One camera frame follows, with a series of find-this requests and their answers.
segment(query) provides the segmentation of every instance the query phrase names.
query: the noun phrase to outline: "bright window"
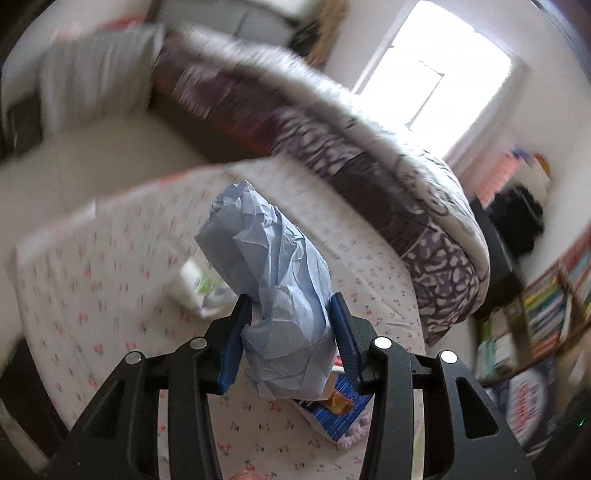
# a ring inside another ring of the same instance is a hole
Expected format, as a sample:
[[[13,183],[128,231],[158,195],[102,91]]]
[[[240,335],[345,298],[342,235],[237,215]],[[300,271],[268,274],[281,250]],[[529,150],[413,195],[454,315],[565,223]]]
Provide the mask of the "bright window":
[[[472,26],[429,1],[411,11],[361,97],[374,118],[405,125],[443,157],[499,90],[511,59]]]

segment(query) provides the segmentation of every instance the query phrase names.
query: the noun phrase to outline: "blue paper towel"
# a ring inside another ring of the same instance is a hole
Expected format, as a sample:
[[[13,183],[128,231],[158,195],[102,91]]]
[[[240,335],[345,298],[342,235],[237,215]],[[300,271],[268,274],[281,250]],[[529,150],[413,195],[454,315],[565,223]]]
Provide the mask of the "blue paper towel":
[[[245,180],[217,197],[195,240],[236,294],[261,305],[261,320],[242,331],[259,396],[317,398],[336,352],[329,269],[318,250]]]

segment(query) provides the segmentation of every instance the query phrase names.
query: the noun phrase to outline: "cherry print sheet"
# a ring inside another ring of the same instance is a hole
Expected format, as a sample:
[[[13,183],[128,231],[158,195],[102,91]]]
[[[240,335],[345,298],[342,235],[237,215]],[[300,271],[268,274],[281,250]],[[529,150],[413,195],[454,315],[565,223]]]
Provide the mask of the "cherry print sheet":
[[[325,258],[333,291],[380,335],[424,354],[411,279],[394,250],[330,186],[287,157],[198,167],[97,200],[16,248],[16,291],[31,353],[62,419],[72,427],[130,350],[171,352],[208,323],[166,298],[190,257],[210,268],[193,239],[215,197],[248,180]],[[348,450],[318,435],[289,401],[258,398],[243,369],[223,397],[210,397],[225,478],[244,469],[269,479],[359,476],[365,440]],[[165,392],[160,475],[167,477]],[[420,410],[417,398],[415,408]],[[420,430],[420,416],[415,430]]]

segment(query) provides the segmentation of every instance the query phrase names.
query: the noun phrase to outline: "white pillow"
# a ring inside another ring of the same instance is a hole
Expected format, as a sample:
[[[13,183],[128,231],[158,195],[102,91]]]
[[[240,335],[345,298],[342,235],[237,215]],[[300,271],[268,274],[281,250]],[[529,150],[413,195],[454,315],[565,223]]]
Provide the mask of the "white pillow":
[[[53,45],[40,70],[44,136],[147,110],[163,42],[162,26],[143,25]]]

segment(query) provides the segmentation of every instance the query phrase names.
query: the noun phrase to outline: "bed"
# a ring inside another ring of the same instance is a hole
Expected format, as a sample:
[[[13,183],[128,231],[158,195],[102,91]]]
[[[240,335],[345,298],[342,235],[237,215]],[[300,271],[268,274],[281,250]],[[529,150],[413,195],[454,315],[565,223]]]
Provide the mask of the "bed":
[[[481,304],[488,252],[454,175],[364,117],[348,91],[285,50],[193,25],[167,37],[152,78],[149,114],[214,165],[97,197],[11,258],[28,346],[67,427],[125,353],[172,351],[203,332],[163,291],[189,256],[207,268],[192,237],[234,181],[298,225],[352,313],[409,351],[424,353]],[[225,476],[359,474],[363,440],[335,448],[242,376],[211,405]],[[164,420],[159,428],[165,477]]]

